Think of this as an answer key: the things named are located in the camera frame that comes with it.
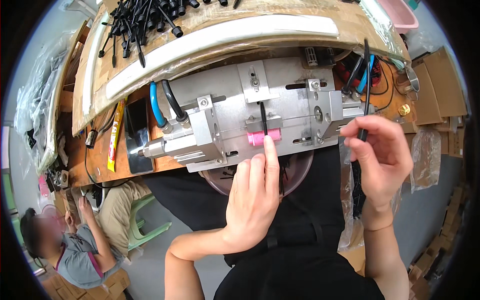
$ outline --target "gray t-shirt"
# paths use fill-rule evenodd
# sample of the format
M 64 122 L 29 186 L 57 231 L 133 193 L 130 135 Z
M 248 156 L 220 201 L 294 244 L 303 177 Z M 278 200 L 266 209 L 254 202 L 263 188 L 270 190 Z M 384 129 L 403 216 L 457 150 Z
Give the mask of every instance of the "gray t-shirt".
M 111 274 L 120 269 L 124 260 L 123 255 L 116 248 L 110 247 L 117 264 L 102 273 L 93 256 L 98 254 L 95 238 L 86 224 L 82 224 L 75 234 L 64 234 L 62 246 L 64 246 L 63 254 L 55 270 L 79 288 L 94 288 L 101 285 Z

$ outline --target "smartphone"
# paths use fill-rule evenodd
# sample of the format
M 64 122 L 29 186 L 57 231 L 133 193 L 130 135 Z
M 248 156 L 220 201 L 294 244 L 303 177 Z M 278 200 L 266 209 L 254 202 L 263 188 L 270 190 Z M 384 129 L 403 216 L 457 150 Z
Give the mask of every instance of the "smartphone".
M 138 151 L 143 149 L 150 140 L 148 132 L 148 113 L 145 98 L 127 104 L 124 109 L 125 142 L 130 173 L 142 175 L 154 171 L 153 159 L 139 156 Z

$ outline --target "pink plastic basket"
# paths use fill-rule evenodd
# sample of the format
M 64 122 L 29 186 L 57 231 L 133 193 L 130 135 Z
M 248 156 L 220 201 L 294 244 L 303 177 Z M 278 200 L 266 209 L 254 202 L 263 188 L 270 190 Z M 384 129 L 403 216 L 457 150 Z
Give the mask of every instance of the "pink plastic basket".
M 407 33 L 417 29 L 419 21 L 403 0 L 377 0 L 384 8 L 398 33 Z

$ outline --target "green plastic stool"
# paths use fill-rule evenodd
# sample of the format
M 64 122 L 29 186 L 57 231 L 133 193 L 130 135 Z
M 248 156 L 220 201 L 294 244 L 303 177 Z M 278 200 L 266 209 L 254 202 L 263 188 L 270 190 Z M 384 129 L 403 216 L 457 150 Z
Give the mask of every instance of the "green plastic stool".
M 130 229 L 128 230 L 128 251 L 142 245 L 143 243 L 148 242 L 160 233 L 167 230 L 172 225 L 172 222 L 168 222 L 160 226 L 159 228 L 152 230 L 146 235 L 140 233 L 139 229 L 145 224 L 145 221 L 143 219 L 137 221 L 135 217 L 138 210 L 152 200 L 155 200 L 155 197 L 153 196 L 153 194 L 150 194 L 132 203 L 132 210 L 130 212 Z

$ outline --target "hand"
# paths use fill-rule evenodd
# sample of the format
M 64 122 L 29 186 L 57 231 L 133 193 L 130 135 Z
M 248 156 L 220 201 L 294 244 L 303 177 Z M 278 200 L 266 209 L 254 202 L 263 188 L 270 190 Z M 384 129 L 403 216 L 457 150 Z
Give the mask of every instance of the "hand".
M 267 234 L 280 203 L 280 167 L 275 144 L 264 139 L 264 154 L 238 164 L 227 205 L 227 226 L 222 230 L 229 252 L 241 252 L 258 244 Z
M 367 142 L 357 139 L 359 128 L 368 130 Z M 377 210 L 387 209 L 390 200 L 413 168 L 402 127 L 378 116 L 358 117 L 340 129 L 345 146 L 352 149 L 351 161 L 361 166 L 361 186 Z
M 75 215 L 68 210 L 65 213 L 65 223 L 67 223 L 68 227 L 75 227 Z
M 87 197 L 80 197 L 78 199 L 78 206 L 80 207 L 80 211 L 82 212 L 85 220 L 89 221 L 94 218 L 92 205 L 90 204 L 90 201 L 88 201 Z

